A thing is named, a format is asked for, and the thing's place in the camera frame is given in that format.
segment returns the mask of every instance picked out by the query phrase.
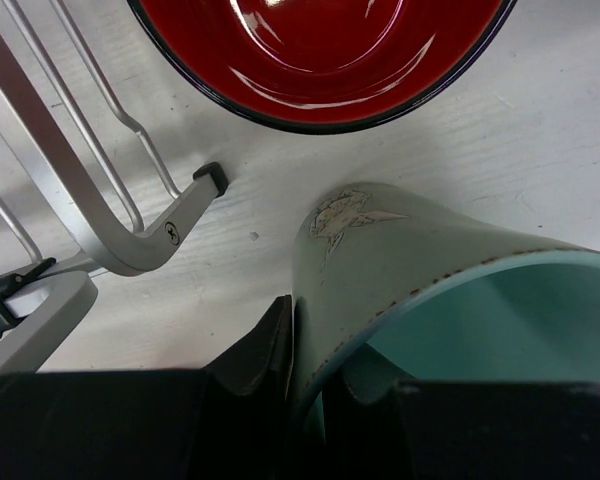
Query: rack wire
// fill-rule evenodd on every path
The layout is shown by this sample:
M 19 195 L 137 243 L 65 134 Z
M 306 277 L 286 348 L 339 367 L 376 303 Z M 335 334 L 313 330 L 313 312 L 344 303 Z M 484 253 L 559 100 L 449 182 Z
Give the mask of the rack wire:
M 14 323 L 18 326 L 0 341 L 0 373 L 37 370 L 95 302 L 97 290 L 90 276 L 107 271 L 135 276 L 159 268 L 227 187 L 222 168 L 211 164 L 196 172 L 186 189 L 178 190 L 145 128 L 122 107 L 67 6 L 62 0 L 49 2 L 111 112 L 138 136 L 173 202 L 145 226 L 131 194 L 17 0 L 2 0 L 105 172 L 132 229 L 129 231 L 108 207 L 0 35 L 0 135 L 80 246 L 76 255 L 39 272 L 32 283 L 10 295 L 2 292 L 2 317 L 12 317 L 12 321 L 7 321 L 0 333 Z M 41 265 L 42 254 L 1 197 L 0 217 L 31 260 L 15 273 L 0 273 L 0 285 L 9 275 L 16 283 L 22 282 L 25 277 L 20 272 Z

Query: wooden surface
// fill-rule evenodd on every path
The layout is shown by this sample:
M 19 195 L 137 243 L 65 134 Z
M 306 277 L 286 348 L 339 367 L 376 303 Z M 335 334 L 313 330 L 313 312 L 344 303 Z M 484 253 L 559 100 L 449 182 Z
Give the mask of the wooden surface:
M 169 197 L 141 144 L 98 96 L 50 5 L 21 4 L 152 220 Z M 178 185 L 209 161 L 221 162 L 232 184 L 165 267 L 98 277 L 96 306 L 45 368 L 207 363 L 291 290 L 302 219 L 327 190 L 352 181 L 392 183 L 483 221 L 600 250 L 600 0 L 519 0 L 486 53 L 433 101 L 383 127 L 320 138 L 254 125 L 204 98 L 161 57 L 124 0 L 68 6 Z M 1 3 L 0 31 L 120 213 Z M 0 191 L 44 254 L 77 249 L 1 138 Z M 0 221 L 0 269 L 25 260 Z

